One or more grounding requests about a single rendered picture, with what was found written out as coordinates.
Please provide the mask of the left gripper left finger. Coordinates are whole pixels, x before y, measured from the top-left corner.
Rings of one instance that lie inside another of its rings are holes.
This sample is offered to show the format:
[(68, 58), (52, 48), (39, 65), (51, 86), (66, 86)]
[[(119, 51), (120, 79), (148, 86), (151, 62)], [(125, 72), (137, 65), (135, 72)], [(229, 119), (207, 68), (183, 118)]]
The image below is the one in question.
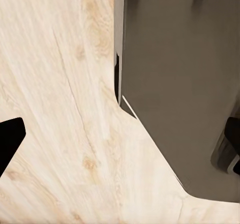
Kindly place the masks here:
[(0, 177), (26, 136), (21, 117), (0, 122)]

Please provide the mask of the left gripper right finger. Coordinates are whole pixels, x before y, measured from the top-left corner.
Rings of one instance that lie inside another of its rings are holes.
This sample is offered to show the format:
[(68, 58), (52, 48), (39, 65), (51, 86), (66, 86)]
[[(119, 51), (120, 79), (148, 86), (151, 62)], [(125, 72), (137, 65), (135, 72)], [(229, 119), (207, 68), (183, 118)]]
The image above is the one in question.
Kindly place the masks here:
[(235, 117), (229, 117), (227, 119), (224, 135), (233, 146), (235, 151), (240, 157), (240, 119)]

